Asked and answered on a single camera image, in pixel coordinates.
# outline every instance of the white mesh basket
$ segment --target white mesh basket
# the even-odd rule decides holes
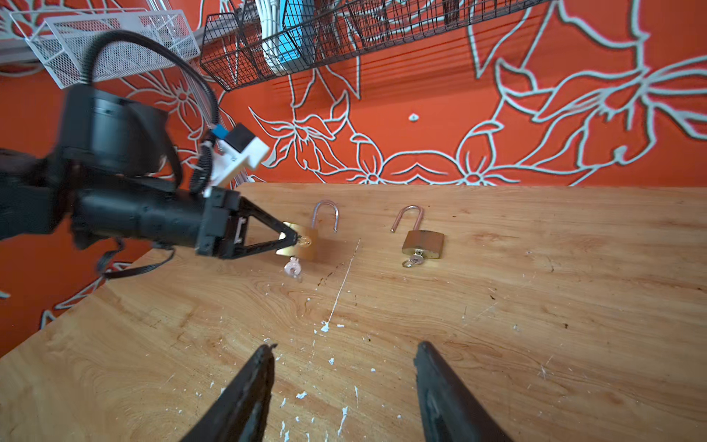
[[[145,11],[142,8],[84,9],[71,15],[46,16],[31,36],[25,35],[37,58],[60,88],[78,83],[89,44],[107,30],[131,30],[151,38],[184,60],[199,55],[187,18],[182,11]],[[17,16],[12,13],[18,28]],[[167,59],[133,43],[117,42],[101,52],[95,64],[94,81],[110,80],[173,66]]]

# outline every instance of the orange wall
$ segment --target orange wall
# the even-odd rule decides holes
[[[193,28],[220,7],[171,4]],[[697,0],[554,1],[217,95],[227,127],[243,122],[275,148],[254,180],[704,186],[706,13]],[[170,111],[190,171],[204,121],[177,72],[100,87]],[[49,152],[63,100],[51,78],[0,76],[0,97],[0,145]],[[73,249],[66,223],[0,244],[0,291],[9,295],[0,298],[0,355],[90,293],[111,247]],[[133,242],[117,261],[147,249]]]

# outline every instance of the padlock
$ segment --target padlock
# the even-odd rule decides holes
[[[415,264],[422,264],[425,262],[425,258],[432,260],[439,259],[442,255],[442,247],[444,246],[443,233],[420,230],[420,224],[422,223],[425,211],[418,206],[404,207],[398,213],[390,231],[395,232],[402,218],[402,214],[410,209],[417,209],[419,215],[417,216],[417,221],[415,221],[415,226],[407,233],[405,242],[402,243],[402,252],[405,255],[410,255],[410,258],[402,263],[403,267],[412,267]]]
[[[277,255],[296,257],[300,260],[313,261],[317,257],[317,241],[319,239],[319,231],[317,230],[317,211],[322,204],[328,204],[334,207],[334,213],[336,219],[334,221],[334,232],[337,231],[339,227],[339,208],[334,204],[334,202],[328,199],[323,199],[314,208],[312,212],[312,227],[305,227],[295,223],[285,222],[285,226],[293,229],[300,235],[300,240],[297,244],[292,245],[284,249],[277,250],[275,253]]]

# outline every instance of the blue object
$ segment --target blue object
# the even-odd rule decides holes
[[[280,63],[288,71],[301,71],[314,62],[314,27],[302,23],[314,18],[314,0],[280,0]]]
[[[226,135],[228,135],[228,129],[219,124],[211,130],[211,133],[214,134],[214,136],[218,139],[226,139]]]

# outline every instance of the wooden tabletop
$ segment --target wooden tabletop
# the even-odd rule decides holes
[[[338,233],[320,212],[303,280],[274,253],[181,249],[111,281],[0,360],[0,439],[178,440],[267,342],[266,440],[419,441],[413,358],[429,340],[516,441],[704,440],[707,191],[239,189],[305,225],[321,199],[339,205]],[[446,239],[405,269],[415,214],[390,226],[408,204]]]

